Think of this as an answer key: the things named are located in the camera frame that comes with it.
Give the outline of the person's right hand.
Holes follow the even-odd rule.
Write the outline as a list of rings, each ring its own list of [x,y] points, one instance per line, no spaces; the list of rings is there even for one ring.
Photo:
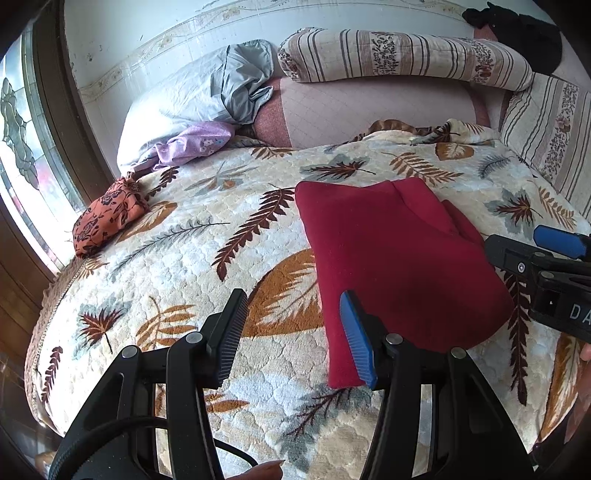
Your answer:
[[[581,353],[580,353],[580,358],[585,362],[588,362],[591,360],[591,345],[590,344],[585,344],[583,346]]]

